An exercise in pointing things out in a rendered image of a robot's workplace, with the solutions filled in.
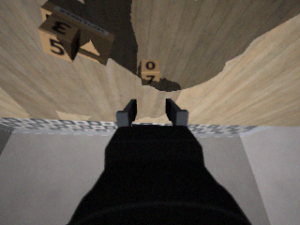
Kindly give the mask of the tan calendar cube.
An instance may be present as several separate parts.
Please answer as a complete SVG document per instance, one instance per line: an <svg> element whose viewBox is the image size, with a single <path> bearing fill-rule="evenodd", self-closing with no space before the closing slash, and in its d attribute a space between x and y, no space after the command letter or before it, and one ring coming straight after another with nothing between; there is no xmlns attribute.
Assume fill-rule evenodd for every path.
<svg viewBox="0 0 300 225"><path fill-rule="evenodd" d="M159 85L160 64L159 60L141 61L142 85Z"/></svg>
<svg viewBox="0 0 300 225"><path fill-rule="evenodd" d="M49 16L38 32L45 53L74 61L80 49L80 29Z"/></svg>

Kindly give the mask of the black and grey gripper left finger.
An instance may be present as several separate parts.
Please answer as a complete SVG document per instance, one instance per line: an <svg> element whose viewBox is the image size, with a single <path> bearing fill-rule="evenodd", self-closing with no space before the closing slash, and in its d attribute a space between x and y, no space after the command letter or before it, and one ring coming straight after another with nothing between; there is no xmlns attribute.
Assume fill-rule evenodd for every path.
<svg viewBox="0 0 300 225"><path fill-rule="evenodd" d="M137 99L132 99L123 111L116 113L117 128L131 127L137 115Z"/></svg>

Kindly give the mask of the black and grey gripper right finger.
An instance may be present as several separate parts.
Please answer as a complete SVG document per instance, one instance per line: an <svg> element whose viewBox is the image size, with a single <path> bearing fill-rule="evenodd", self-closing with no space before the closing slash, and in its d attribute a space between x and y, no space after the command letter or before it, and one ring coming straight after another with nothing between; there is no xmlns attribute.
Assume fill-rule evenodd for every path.
<svg viewBox="0 0 300 225"><path fill-rule="evenodd" d="M170 98L166 98L165 113L174 126L188 127L188 111L181 110Z"/></svg>

